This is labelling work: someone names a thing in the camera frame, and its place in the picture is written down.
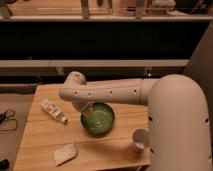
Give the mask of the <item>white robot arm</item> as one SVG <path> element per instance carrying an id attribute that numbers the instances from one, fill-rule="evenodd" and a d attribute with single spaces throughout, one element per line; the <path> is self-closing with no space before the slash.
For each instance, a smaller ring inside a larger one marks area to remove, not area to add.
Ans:
<path id="1" fill-rule="evenodd" d="M 148 107 L 148 171 L 213 171 L 208 103 L 193 79 L 170 74 L 159 79 L 88 82 L 72 72 L 59 97 L 83 113 L 93 102 Z"/>

